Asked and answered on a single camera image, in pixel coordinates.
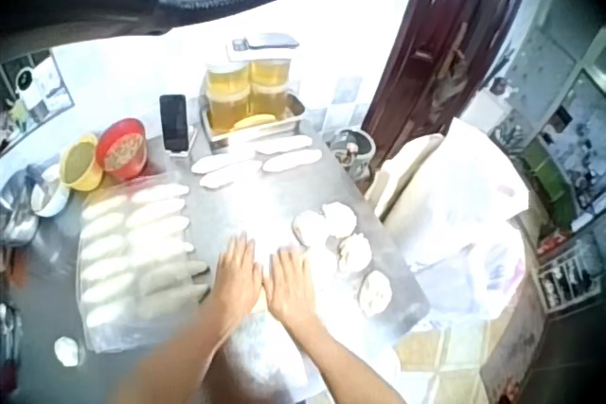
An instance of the hand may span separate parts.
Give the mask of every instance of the hand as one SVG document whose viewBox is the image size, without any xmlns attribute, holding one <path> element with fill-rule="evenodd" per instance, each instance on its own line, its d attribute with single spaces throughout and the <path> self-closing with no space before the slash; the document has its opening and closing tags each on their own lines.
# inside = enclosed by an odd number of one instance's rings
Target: hand
<svg viewBox="0 0 606 404">
<path fill-rule="evenodd" d="M 208 298 L 232 329 L 251 311 L 261 291 L 262 268 L 254 258 L 255 241 L 246 241 L 246 235 L 231 237 L 227 251 L 219 256 L 215 287 Z"/>
<path fill-rule="evenodd" d="M 270 276 L 263 277 L 267 307 L 291 332 L 316 319 L 310 264 L 293 247 L 272 255 Z"/>
</svg>

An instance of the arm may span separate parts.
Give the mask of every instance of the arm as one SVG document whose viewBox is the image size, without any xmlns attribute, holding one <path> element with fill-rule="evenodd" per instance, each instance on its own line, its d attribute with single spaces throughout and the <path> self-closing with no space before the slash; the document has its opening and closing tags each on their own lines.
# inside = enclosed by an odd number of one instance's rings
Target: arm
<svg viewBox="0 0 606 404">
<path fill-rule="evenodd" d="M 215 286 L 194 321 L 142 360 L 122 381 L 115 404 L 182 404 L 195 393 L 213 356 L 256 303 L 261 268 L 255 243 L 232 238 L 221 254 Z"/>
<path fill-rule="evenodd" d="M 404 403 L 387 382 L 324 328 L 315 314 L 307 259 L 292 250 L 280 250 L 272 256 L 271 275 L 264 277 L 264 287 L 268 308 L 310 356 L 338 404 Z"/>
</svg>

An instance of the wooden door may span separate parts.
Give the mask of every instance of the wooden door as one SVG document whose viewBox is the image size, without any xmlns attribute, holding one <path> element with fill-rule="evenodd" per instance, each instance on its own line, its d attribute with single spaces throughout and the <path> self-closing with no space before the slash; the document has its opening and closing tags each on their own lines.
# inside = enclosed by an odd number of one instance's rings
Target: wooden door
<svg viewBox="0 0 606 404">
<path fill-rule="evenodd" d="M 410 0 L 363 129 L 378 166 L 444 131 L 489 70 L 520 0 Z"/>
</svg>

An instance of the red bowl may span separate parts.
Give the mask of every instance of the red bowl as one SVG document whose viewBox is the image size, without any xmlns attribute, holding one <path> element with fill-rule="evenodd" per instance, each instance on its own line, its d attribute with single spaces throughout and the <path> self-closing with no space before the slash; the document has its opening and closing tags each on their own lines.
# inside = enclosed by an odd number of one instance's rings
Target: red bowl
<svg viewBox="0 0 606 404">
<path fill-rule="evenodd" d="M 105 158 L 113 144 L 127 134 L 141 134 L 143 142 L 141 147 L 136 151 L 133 158 L 118 169 L 108 170 L 105 167 Z M 145 140 L 145 127 L 136 118 L 125 118 L 117 121 L 109 127 L 98 140 L 96 159 L 99 166 L 108 172 L 110 175 L 117 177 L 119 180 L 130 180 L 141 173 L 143 167 L 148 161 L 148 146 Z"/>
</svg>

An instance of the yellow bowl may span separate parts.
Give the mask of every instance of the yellow bowl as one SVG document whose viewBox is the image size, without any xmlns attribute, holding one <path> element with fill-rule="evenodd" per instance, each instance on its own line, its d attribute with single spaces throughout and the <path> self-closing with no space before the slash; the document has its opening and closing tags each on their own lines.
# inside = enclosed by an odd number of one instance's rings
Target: yellow bowl
<svg viewBox="0 0 606 404">
<path fill-rule="evenodd" d="M 103 169 L 95 159 L 97 137 L 85 134 L 61 157 L 61 181 L 78 191 L 92 191 L 103 178 Z"/>
</svg>

